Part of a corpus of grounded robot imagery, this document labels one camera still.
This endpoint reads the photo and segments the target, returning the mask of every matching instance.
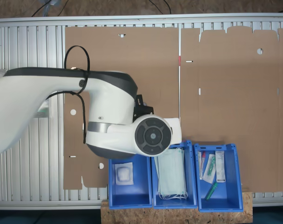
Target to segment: sterile packaging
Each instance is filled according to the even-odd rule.
[[[116,184],[133,185],[133,163],[115,164]]]
[[[216,173],[216,164],[215,164],[215,155],[210,154],[208,156],[207,167],[203,175],[203,180],[208,183],[213,183],[215,173]]]
[[[216,151],[216,181],[225,182],[224,151]]]
[[[201,152],[198,152],[198,166],[199,166],[199,179],[202,180],[202,175],[201,175]]]

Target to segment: wooden board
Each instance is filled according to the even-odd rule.
[[[102,224],[234,224],[253,222],[252,193],[243,193],[244,212],[200,213],[197,209],[122,209],[110,210],[102,201]]]

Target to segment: black bracket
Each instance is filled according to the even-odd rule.
[[[151,106],[144,105],[142,95],[137,95],[135,98],[135,107],[134,107],[134,114],[133,114],[133,122],[146,114],[154,114],[154,108]]]

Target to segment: hole in cardboard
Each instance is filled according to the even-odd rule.
[[[71,115],[75,115],[76,114],[76,110],[72,109],[70,113],[71,113]]]
[[[259,55],[262,55],[262,54],[263,54],[263,49],[262,49],[262,48],[257,49],[257,53],[258,53]]]
[[[99,169],[103,169],[103,168],[104,168],[104,164],[103,164],[103,163],[99,163],[98,168],[99,168]]]

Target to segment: floor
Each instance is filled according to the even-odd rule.
[[[30,17],[43,0],[0,0],[0,18]],[[57,16],[67,0],[51,7],[49,16]],[[283,10],[283,0],[166,0],[172,14],[200,13],[276,13]],[[163,0],[152,0],[164,14],[169,14]],[[147,15],[161,14],[149,0],[69,0],[60,16]],[[42,10],[35,16],[41,16]]]

